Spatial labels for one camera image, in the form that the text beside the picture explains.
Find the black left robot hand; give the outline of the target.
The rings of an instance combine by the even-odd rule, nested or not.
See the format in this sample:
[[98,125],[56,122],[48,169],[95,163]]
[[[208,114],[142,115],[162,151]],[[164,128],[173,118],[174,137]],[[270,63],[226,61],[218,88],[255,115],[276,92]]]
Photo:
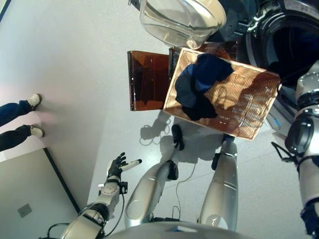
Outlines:
[[126,161],[126,155],[122,152],[116,159],[114,159],[111,163],[111,166],[107,172],[107,179],[115,176],[121,178],[122,172],[128,171],[133,167],[138,166],[142,163],[141,159],[137,159],[131,162]]

